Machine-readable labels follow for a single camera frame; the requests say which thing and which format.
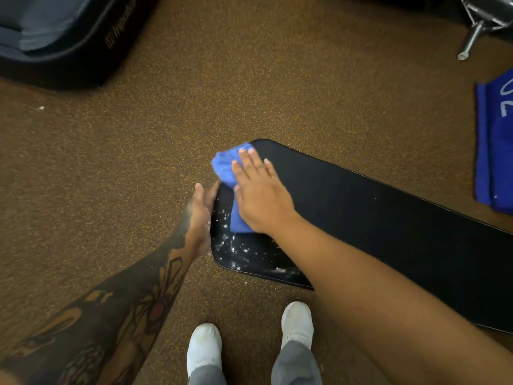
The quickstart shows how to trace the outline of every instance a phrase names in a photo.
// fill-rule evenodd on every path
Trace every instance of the person's left hand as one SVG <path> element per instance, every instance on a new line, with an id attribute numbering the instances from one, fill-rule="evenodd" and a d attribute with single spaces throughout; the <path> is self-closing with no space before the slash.
<path id="1" fill-rule="evenodd" d="M 187 205 L 187 210 L 191 213 L 187 235 L 197 241 L 194 259 L 206 254 L 210 248 L 210 219 L 219 184 L 217 180 L 208 191 L 201 184 L 196 184 L 194 195 Z"/>

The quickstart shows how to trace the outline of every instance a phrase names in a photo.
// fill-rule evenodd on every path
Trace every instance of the white shoe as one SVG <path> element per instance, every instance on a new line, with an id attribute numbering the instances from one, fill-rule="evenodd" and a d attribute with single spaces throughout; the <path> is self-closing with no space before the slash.
<path id="1" fill-rule="evenodd" d="M 304 302 L 294 301 L 287 305 L 282 316 L 282 348 L 291 340 L 312 347 L 313 322 L 310 308 Z"/>
<path id="2" fill-rule="evenodd" d="M 221 367 L 221 334 L 217 327 L 204 323 L 192 333 L 187 350 L 187 376 L 201 366 L 215 365 Z"/>

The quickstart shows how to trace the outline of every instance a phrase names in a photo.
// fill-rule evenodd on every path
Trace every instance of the black gym equipment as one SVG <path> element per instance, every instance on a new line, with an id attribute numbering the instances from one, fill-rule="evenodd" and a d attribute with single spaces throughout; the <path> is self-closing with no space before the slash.
<path id="1" fill-rule="evenodd" d="M 268 158 L 306 220 L 380 259 L 471 322 L 513 333 L 513 234 L 270 140 Z M 222 185 L 212 252 L 222 267 L 311 288 L 272 239 L 231 233 L 234 193 Z"/>
<path id="2" fill-rule="evenodd" d="M 100 86 L 157 0 L 0 0 L 0 75 L 44 88 Z"/>

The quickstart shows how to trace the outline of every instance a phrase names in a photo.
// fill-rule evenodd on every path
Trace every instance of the microfiber cloth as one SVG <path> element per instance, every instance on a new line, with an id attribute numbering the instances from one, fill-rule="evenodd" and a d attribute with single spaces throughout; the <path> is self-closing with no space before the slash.
<path id="1" fill-rule="evenodd" d="M 478 83 L 477 201 L 513 215 L 513 69 Z"/>
<path id="2" fill-rule="evenodd" d="M 215 174 L 217 174 L 221 182 L 226 184 L 231 189 L 233 189 L 234 186 L 237 184 L 234 172 L 231 169 L 231 163 L 234 159 L 237 160 L 239 163 L 242 163 L 239 157 L 239 150 L 241 148 L 249 150 L 252 147 L 253 146 L 251 145 L 251 143 L 243 143 L 240 146 L 234 147 L 227 151 L 218 152 L 215 155 L 215 158 L 212 160 L 212 167 L 214 168 Z M 240 217 L 239 206 L 237 204 L 236 198 L 234 198 L 234 206 L 231 209 L 230 230 L 233 233 L 254 232 Z"/>

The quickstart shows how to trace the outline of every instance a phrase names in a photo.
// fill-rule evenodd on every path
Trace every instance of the floor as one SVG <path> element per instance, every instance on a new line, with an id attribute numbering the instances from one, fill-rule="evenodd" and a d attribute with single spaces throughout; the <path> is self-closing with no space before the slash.
<path id="1" fill-rule="evenodd" d="M 472 198 L 473 84 L 513 46 L 362 0 L 161 0 L 94 92 L 0 80 L 0 334 L 38 322 L 169 235 L 218 150 L 266 137 L 513 232 Z M 197 324 L 221 330 L 230 384 L 269 383 L 286 303 L 311 305 L 325 384 L 384 384 L 313 292 L 193 265 L 137 383 L 186 383 Z"/>

